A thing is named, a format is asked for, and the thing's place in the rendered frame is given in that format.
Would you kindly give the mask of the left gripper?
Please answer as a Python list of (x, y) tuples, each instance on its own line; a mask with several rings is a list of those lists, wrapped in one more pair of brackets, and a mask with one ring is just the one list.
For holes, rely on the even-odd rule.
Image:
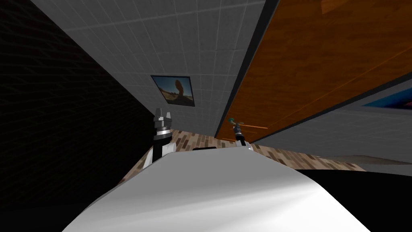
[(166, 116), (161, 116), (161, 108), (157, 108), (155, 111), (154, 128), (157, 130), (169, 130), (171, 128), (171, 113), (167, 112)]

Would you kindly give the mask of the framed desert rock picture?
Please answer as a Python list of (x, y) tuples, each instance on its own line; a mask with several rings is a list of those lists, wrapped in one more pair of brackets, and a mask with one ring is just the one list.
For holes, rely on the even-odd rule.
[(168, 104), (195, 106), (190, 77), (152, 75), (151, 78)]

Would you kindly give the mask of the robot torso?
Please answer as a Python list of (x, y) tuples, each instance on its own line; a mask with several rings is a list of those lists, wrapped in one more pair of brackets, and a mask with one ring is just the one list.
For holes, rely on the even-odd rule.
[(169, 153), (63, 232), (370, 232), (318, 183), (241, 147)]

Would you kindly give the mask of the framed blue picture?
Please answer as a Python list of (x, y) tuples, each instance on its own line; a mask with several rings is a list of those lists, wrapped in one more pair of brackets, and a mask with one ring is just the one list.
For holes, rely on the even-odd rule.
[(412, 87), (387, 97), (367, 103), (363, 106), (375, 108), (388, 108), (399, 110), (412, 110)]

